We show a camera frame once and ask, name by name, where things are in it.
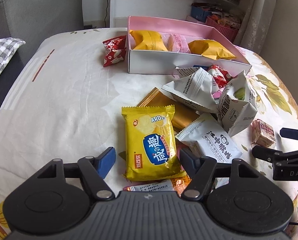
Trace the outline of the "white monkey biscuit packet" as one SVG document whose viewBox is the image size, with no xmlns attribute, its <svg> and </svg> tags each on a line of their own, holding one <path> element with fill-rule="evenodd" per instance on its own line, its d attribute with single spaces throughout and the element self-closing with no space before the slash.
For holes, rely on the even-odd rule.
<svg viewBox="0 0 298 240">
<path fill-rule="evenodd" d="M 176 136 L 197 156 L 211 157 L 218 163 L 231 163 L 242 152 L 235 142 L 209 113 L 204 113 Z"/>
</svg>

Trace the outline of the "yellow chips packet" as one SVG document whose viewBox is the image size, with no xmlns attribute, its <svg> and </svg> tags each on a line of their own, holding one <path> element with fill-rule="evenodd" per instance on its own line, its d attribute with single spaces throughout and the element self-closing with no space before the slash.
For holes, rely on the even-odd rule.
<svg viewBox="0 0 298 240">
<path fill-rule="evenodd" d="M 184 176 L 176 153 L 175 106 L 122 107 L 126 130 L 126 171 L 130 181 Z"/>
</svg>

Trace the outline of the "white green snack packet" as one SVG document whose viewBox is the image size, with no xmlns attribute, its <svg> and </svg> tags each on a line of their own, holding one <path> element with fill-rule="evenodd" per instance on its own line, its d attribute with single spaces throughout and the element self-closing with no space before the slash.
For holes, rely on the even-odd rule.
<svg viewBox="0 0 298 240">
<path fill-rule="evenodd" d="M 254 92 L 244 71 L 226 85 L 219 99 L 223 129 L 232 137 L 248 128 L 257 114 Z"/>
</svg>

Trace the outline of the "white printed snack packet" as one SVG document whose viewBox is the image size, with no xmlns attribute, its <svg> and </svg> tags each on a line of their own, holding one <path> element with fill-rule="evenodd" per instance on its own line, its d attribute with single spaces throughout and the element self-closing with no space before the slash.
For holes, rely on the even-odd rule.
<svg viewBox="0 0 298 240">
<path fill-rule="evenodd" d="M 218 113 L 213 94 L 219 91 L 214 77 L 201 67 L 178 68 L 178 79 L 162 86 L 172 97 L 196 111 Z"/>
</svg>

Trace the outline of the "red white snack packet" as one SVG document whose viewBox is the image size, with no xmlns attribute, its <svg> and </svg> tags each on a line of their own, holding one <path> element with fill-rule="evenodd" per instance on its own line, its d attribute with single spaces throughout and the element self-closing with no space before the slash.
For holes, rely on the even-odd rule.
<svg viewBox="0 0 298 240">
<path fill-rule="evenodd" d="M 207 72 L 213 76 L 218 88 L 224 88 L 232 79 L 232 76 L 228 71 L 215 64 L 210 66 Z"/>
</svg>

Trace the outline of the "pink pastry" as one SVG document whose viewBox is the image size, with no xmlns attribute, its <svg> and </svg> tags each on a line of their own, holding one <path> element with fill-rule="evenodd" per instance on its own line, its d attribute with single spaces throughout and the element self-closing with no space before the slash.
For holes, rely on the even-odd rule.
<svg viewBox="0 0 298 240">
<path fill-rule="evenodd" d="M 171 52 L 190 53 L 188 42 L 184 35 L 170 34 L 167 42 L 167 49 Z"/>
</svg>

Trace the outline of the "orange yellow pastry packet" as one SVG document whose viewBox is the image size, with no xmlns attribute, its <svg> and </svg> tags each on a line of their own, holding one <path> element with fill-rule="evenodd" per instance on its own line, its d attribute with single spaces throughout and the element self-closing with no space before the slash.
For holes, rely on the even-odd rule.
<svg viewBox="0 0 298 240">
<path fill-rule="evenodd" d="M 157 31 L 130 30 L 129 33 L 135 41 L 134 50 L 168 51 Z"/>
</svg>

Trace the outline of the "small pink candy cube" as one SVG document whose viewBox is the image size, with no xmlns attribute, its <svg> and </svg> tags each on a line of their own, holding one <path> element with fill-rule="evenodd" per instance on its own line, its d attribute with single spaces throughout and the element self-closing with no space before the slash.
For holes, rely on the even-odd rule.
<svg viewBox="0 0 298 240">
<path fill-rule="evenodd" d="M 263 147 L 271 147 L 276 143 L 274 130 L 266 122 L 256 119 L 253 120 L 251 126 L 253 143 Z"/>
</svg>

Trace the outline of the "orange silver bar packet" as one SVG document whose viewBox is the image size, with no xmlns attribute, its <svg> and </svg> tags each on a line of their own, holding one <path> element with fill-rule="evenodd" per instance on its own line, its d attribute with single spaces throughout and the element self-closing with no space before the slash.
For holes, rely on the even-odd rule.
<svg viewBox="0 0 298 240">
<path fill-rule="evenodd" d="M 175 191 L 178 196 L 184 192 L 186 187 L 191 182 L 188 175 L 178 178 L 165 179 L 155 181 L 148 184 L 139 184 L 124 187 L 124 191 L 130 192 L 160 192 L 160 191 Z"/>
</svg>

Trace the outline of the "floral tablecloth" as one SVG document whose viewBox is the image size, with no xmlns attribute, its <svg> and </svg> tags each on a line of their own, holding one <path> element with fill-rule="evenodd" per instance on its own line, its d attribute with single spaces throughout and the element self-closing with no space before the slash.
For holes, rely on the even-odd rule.
<svg viewBox="0 0 298 240">
<path fill-rule="evenodd" d="M 98 156 L 108 147 L 125 151 L 121 107 L 136 106 L 171 75 L 128 74 L 127 59 L 103 67 L 102 42 L 125 28 L 82 30 L 44 40 L 24 67 L 0 108 L 0 239 L 10 232 L 2 203 L 54 158 L 64 163 Z M 298 150 L 298 140 L 281 138 L 281 128 L 298 129 L 298 106 L 273 69 L 242 47 L 252 65 L 248 79 L 261 119 L 274 128 L 276 149 Z"/>
</svg>

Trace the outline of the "beige curtain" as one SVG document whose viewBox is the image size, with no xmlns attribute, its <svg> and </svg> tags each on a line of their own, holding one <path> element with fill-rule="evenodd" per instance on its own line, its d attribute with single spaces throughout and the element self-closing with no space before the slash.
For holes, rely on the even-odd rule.
<svg viewBox="0 0 298 240">
<path fill-rule="evenodd" d="M 234 43 L 259 54 L 263 48 L 277 0 L 250 0 Z"/>
</svg>

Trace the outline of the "red plastic basket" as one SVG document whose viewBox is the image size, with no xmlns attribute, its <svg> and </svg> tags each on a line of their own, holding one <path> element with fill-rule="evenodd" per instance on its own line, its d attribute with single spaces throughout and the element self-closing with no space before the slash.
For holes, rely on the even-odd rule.
<svg viewBox="0 0 298 240">
<path fill-rule="evenodd" d="M 223 26 L 217 23 L 217 21 L 213 20 L 210 16 L 207 16 L 206 18 L 206 25 L 210 27 L 214 27 L 217 31 L 219 31 L 231 42 L 234 42 L 236 35 L 238 33 L 237 29 L 232 29 L 231 27 Z"/>
</svg>

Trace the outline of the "pink cardboard box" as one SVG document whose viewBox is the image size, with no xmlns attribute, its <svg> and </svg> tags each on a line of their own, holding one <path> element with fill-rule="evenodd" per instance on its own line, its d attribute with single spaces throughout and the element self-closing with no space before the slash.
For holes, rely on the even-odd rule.
<svg viewBox="0 0 298 240">
<path fill-rule="evenodd" d="M 193 50 L 194 41 L 216 41 L 232 59 L 206 57 Z M 251 69 L 244 55 L 219 31 L 204 24 L 168 18 L 129 16 L 127 23 L 128 72 L 173 74 L 178 68 L 213 64 L 232 76 Z"/>
</svg>

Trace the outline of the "checkered grey cushion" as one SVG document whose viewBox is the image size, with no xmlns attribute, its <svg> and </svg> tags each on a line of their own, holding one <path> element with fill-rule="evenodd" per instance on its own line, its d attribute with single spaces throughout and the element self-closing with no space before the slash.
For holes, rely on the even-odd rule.
<svg viewBox="0 0 298 240">
<path fill-rule="evenodd" d="M 18 48 L 26 42 L 20 38 L 0 38 L 0 74 L 3 72 Z"/>
</svg>

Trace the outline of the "grey sofa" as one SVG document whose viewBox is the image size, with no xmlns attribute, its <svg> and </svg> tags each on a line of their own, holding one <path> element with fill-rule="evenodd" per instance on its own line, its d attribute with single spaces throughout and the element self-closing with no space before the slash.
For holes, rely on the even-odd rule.
<svg viewBox="0 0 298 240">
<path fill-rule="evenodd" d="M 82 0 L 0 0 L 0 38 L 25 41 L 0 75 L 0 107 L 45 39 L 82 29 Z"/>
</svg>

